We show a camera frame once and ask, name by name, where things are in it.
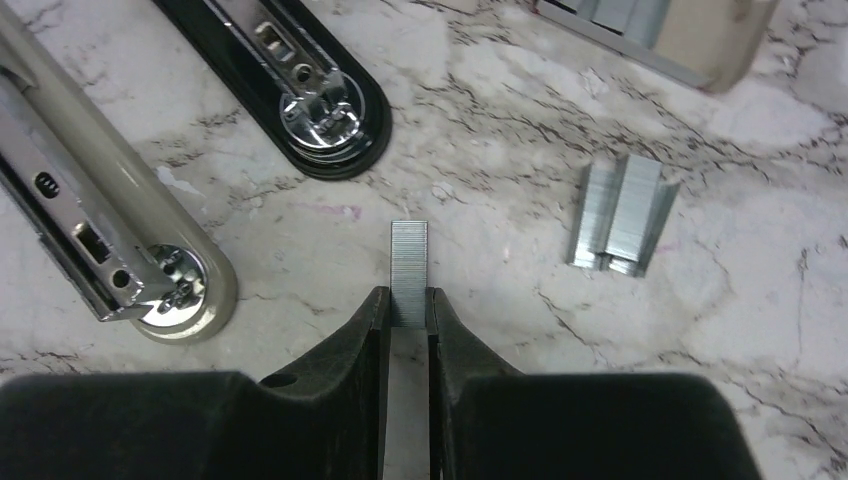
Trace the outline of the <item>staple strip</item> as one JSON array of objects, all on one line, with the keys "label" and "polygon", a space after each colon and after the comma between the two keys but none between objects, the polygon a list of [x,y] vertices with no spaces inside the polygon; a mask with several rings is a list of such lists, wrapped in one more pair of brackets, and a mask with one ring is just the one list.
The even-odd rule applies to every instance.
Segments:
[{"label": "staple strip", "polygon": [[424,329],[428,287],[428,222],[395,220],[391,223],[391,325]]}]

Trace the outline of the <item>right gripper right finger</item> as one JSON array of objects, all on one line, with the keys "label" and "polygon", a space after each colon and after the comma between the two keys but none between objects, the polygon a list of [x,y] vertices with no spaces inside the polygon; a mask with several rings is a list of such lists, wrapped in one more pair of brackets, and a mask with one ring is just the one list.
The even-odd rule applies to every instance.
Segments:
[{"label": "right gripper right finger", "polygon": [[757,479],[729,402],[686,373],[527,374],[426,294],[435,479]]}]

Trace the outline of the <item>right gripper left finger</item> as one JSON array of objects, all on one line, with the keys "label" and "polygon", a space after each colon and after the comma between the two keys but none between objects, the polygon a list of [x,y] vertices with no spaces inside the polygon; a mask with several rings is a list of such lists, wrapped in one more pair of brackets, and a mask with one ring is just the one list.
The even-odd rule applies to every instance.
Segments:
[{"label": "right gripper left finger", "polygon": [[390,295],[301,357],[237,371],[29,375],[1,389],[5,479],[379,479]]}]

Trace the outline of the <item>beige black stapler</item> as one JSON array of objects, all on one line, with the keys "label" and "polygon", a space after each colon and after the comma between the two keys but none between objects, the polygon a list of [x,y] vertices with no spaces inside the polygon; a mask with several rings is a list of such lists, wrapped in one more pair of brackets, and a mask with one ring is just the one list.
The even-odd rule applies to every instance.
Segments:
[{"label": "beige black stapler", "polygon": [[[306,176],[354,178],[391,107],[299,1],[162,1],[160,10]],[[1,185],[101,322],[204,341],[238,300],[227,257],[8,5],[1,8]]]}]

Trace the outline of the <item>beige staple box tray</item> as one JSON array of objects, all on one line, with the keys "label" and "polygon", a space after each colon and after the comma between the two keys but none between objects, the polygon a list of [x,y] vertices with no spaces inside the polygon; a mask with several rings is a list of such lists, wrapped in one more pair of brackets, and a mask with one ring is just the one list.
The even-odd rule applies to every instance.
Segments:
[{"label": "beige staple box tray", "polygon": [[534,12],[689,87],[730,90],[749,71],[776,1],[535,1]]}]

